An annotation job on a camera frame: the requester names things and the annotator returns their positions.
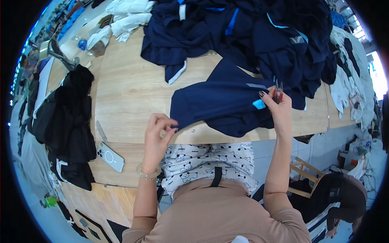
scissors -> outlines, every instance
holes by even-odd
[[[283,97],[283,85],[282,82],[280,86],[278,86],[278,79],[275,80],[275,89],[273,90],[273,100],[275,103],[279,104],[282,101]]]

bangle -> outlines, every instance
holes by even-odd
[[[146,179],[146,180],[154,180],[157,178],[159,174],[161,174],[161,167],[158,165],[157,170],[152,174],[145,174],[140,169],[142,168],[142,163],[138,164],[137,166],[137,173],[140,178]]]

white smartphone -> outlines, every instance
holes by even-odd
[[[113,151],[105,143],[98,143],[97,156],[100,156],[102,160],[104,160],[117,172],[122,172],[124,166],[124,158],[117,154],[115,151]]]

woman's right hand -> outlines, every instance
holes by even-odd
[[[282,101],[277,104],[272,98],[273,90],[274,87],[271,87],[269,94],[260,91],[259,97],[272,113],[274,129],[277,136],[292,136],[292,99],[284,93]]]

dog print pants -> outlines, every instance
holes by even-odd
[[[246,185],[252,193],[259,188],[254,173],[251,142],[169,145],[160,163],[165,173],[161,184],[173,196],[175,190],[194,180],[214,178],[215,167],[222,168],[222,178]]]

